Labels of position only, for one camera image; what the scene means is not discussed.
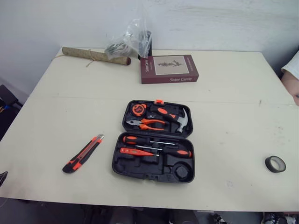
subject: white sleeve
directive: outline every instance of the white sleeve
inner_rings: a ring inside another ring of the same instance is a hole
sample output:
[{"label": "white sleeve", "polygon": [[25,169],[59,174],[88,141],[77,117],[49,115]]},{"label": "white sleeve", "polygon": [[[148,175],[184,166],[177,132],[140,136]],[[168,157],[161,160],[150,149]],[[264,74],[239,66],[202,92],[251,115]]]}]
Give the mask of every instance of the white sleeve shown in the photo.
[{"label": "white sleeve", "polygon": [[290,60],[290,62],[282,67],[283,72],[288,71],[297,79],[299,79],[299,51],[295,54],[295,56]]}]

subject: claw hammer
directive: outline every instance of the claw hammer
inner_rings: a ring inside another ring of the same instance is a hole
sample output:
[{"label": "claw hammer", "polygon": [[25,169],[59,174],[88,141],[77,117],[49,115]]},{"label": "claw hammer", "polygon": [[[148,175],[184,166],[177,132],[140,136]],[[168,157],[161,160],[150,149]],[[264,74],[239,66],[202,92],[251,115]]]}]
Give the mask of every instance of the claw hammer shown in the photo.
[{"label": "claw hammer", "polygon": [[183,128],[187,125],[188,123],[188,115],[186,110],[183,108],[184,111],[184,116],[183,117],[179,117],[178,115],[175,114],[171,114],[169,113],[167,110],[163,109],[163,108],[158,108],[157,109],[158,112],[165,118],[169,119],[169,120],[173,120],[175,122],[179,123],[179,127],[176,130],[177,132],[182,133],[183,132]]}]

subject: tool kit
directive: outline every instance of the tool kit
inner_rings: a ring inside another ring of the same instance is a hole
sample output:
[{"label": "tool kit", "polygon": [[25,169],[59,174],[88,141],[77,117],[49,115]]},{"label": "tool kit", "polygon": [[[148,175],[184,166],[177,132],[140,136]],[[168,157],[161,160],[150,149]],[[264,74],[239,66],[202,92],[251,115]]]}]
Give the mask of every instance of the tool kit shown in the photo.
[{"label": "tool kit", "polygon": [[189,183],[194,179],[190,109],[162,100],[129,102],[116,143],[114,172],[159,182]]}]

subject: red book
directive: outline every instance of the red book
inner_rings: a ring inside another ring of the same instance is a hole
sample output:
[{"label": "red book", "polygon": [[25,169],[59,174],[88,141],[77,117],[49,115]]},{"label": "red book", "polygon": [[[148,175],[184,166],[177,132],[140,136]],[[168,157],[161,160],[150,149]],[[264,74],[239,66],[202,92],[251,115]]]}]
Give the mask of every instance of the red book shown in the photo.
[{"label": "red book", "polygon": [[196,82],[199,74],[191,55],[141,58],[141,83]]}]

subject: twine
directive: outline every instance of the twine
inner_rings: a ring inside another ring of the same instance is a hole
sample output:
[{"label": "twine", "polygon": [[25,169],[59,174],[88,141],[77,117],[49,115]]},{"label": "twine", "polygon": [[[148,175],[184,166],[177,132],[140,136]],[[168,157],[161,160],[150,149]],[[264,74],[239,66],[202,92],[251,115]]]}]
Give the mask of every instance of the twine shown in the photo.
[{"label": "twine", "polygon": [[[91,51],[91,49],[88,49],[89,56],[92,58],[92,61],[91,61],[90,63],[88,63],[88,64],[86,65],[86,67],[88,67],[88,66],[89,66],[91,63],[93,63],[94,61],[96,61],[96,60],[93,58],[93,56],[92,56],[92,54],[90,53],[90,51]],[[53,61],[55,58],[62,57],[62,56],[67,56],[67,55],[58,55],[58,56],[52,58],[51,61]]]}]

